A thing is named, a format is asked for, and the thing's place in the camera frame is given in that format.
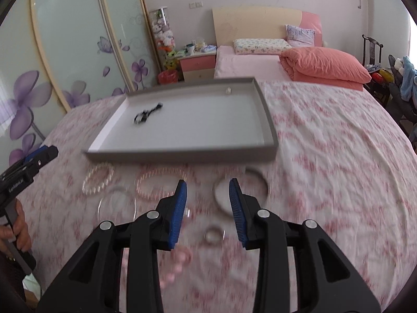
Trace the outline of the person's left hand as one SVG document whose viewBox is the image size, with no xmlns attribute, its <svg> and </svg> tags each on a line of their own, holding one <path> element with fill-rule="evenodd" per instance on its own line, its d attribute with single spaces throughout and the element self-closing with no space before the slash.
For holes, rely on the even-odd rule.
<svg viewBox="0 0 417 313">
<path fill-rule="evenodd" d="M 5 241 L 17 237 L 17 249 L 22 252 L 29 251 L 32 248 L 32 240 L 28 231 L 28 224 L 26 223 L 25 212 L 22 203 L 16 199 L 16 213 L 18 214 L 14 226 L 12 228 L 1 226 L 1 252 L 9 258 L 14 258 L 9 248 L 5 245 Z"/>
</svg>

